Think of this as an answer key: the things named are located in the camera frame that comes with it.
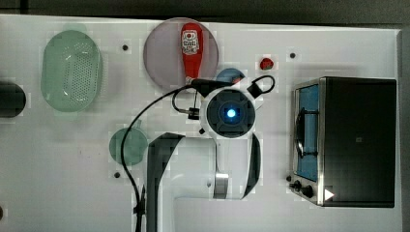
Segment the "red ketchup bottle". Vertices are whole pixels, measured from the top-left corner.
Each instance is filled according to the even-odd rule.
[[[187,83],[199,76],[202,62],[203,35],[196,23],[187,23],[181,29],[182,59],[184,62]]]

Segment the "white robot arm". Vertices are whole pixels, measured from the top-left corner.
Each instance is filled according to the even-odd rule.
[[[263,92],[246,78],[223,87],[216,81],[192,82],[205,99],[199,109],[203,132],[211,138],[165,133],[144,157],[147,232],[174,232],[174,199],[242,199],[256,185],[261,152],[254,135]]]

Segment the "green bowl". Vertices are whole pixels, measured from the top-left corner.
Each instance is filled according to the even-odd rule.
[[[90,37],[78,31],[54,36],[44,50],[42,93],[61,112],[86,108],[101,88],[103,58]]]

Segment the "pink plate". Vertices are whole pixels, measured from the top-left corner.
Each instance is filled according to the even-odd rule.
[[[147,73],[164,91],[172,91],[186,84],[181,54],[181,29],[188,22],[198,23],[204,38],[199,78],[215,79],[219,52],[212,33],[193,19],[171,18],[151,32],[145,42],[143,53]]]

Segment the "microwave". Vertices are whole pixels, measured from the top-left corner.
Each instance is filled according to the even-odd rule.
[[[293,89],[292,192],[323,207],[395,206],[396,81],[325,76]]]

